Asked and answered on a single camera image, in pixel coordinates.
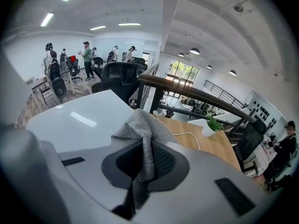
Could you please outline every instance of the green shirt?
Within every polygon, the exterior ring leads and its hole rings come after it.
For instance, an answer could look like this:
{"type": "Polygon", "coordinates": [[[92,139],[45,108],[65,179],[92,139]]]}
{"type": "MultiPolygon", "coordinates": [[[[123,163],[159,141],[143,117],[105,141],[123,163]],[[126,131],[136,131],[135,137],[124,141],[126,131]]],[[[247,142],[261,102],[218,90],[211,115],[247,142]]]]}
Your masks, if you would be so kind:
{"type": "Polygon", "coordinates": [[[92,61],[90,59],[90,53],[91,53],[90,48],[89,47],[85,48],[85,51],[84,51],[85,56],[83,57],[84,62],[91,62],[92,61]]]}

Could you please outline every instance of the window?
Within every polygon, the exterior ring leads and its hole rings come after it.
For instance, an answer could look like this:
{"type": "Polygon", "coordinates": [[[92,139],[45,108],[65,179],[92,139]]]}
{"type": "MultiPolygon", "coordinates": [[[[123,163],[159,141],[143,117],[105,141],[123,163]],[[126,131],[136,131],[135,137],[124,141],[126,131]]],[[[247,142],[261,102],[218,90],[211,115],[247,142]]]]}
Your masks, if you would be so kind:
{"type": "Polygon", "coordinates": [[[146,64],[148,64],[149,56],[150,56],[150,54],[149,54],[149,53],[146,53],[146,52],[144,52],[144,53],[142,54],[142,58],[145,60],[145,63],[146,63],[146,64]]]}
{"type": "MultiPolygon", "coordinates": [[[[192,86],[199,69],[176,60],[172,60],[166,79],[175,83],[192,86]]],[[[169,92],[168,95],[179,98],[180,95],[169,92]]]]}

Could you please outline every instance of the white ceiling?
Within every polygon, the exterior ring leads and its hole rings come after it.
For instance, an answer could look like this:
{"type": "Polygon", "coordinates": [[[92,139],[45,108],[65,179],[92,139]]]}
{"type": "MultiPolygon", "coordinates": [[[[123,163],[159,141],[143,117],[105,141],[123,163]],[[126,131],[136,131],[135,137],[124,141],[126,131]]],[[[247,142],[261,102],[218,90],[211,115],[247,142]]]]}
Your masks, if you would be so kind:
{"type": "Polygon", "coordinates": [[[142,24],[134,30],[161,34],[162,17],[163,0],[26,0],[12,16],[7,32],[59,30],[100,34],[131,30],[118,26],[129,20],[142,24]],[[42,28],[40,24],[47,13],[54,13],[54,17],[42,28]],[[103,25],[106,28],[90,31],[103,25]]]}
{"type": "MultiPolygon", "coordinates": [[[[279,71],[290,82],[297,79],[297,57],[280,18],[268,0],[179,0],[164,53],[178,56],[197,47],[203,59],[200,66],[209,64],[226,73],[234,69],[238,74],[249,67],[273,76],[279,71]],[[238,2],[242,13],[233,8],[238,2]]],[[[245,74],[238,78],[252,83],[245,74]]]]}

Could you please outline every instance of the wooden floor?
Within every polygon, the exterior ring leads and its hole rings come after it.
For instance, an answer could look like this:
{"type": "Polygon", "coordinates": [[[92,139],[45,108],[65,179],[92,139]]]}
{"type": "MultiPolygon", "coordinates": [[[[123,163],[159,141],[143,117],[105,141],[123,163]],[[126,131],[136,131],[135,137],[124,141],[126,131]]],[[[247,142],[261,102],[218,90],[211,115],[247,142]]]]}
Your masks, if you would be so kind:
{"type": "MultiPolygon", "coordinates": [[[[74,83],[74,81],[72,81],[75,95],[73,95],[73,93],[71,91],[71,84],[68,81],[64,82],[66,89],[67,89],[67,94],[66,94],[66,97],[64,98],[64,103],[68,102],[70,100],[82,97],[84,90],[88,90],[90,93],[92,93],[92,90],[91,90],[92,85],[94,83],[100,81],[100,78],[98,78],[97,76],[95,76],[95,79],[91,78],[90,80],[85,81],[84,80],[86,78],[85,71],[81,72],[79,76],[83,79],[82,81],[80,79],[76,79],[76,83],[74,83]]],[[[43,111],[46,111],[50,108],[53,108],[53,107],[59,105],[57,103],[56,99],[54,98],[54,95],[46,98],[45,99],[46,103],[45,103],[39,90],[34,91],[34,94],[37,96],[38,101],[39,101],[43,111]]],[[[36,103],[34,102],[32,96],[30,96],[26,103],[26,106],[24,107],[24,109],[22,110],[22,112],[18,118],[18,122],[17,122],[16,126],[25,127],[28,120],[31,119],[32,117],[38,115],[39,113],[40,113],[40,111],[39,111],[36,103]]]]}

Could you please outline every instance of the green plant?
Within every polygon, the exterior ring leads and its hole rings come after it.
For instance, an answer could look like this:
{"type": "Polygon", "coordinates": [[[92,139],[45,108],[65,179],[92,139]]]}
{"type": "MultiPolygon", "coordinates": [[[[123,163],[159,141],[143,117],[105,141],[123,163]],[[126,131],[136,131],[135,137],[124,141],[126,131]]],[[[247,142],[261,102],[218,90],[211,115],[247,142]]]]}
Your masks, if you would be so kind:
{"type": "Polygon", "coordinates": [[[207,115],[208,117],[208,121],[207,121],[207,125],[209,125],[210,129],[212,129],[213,131],[218,131],[218,130],[223,130],[223,126],[221,123],[217,122],[213,116],[207,115]]]}

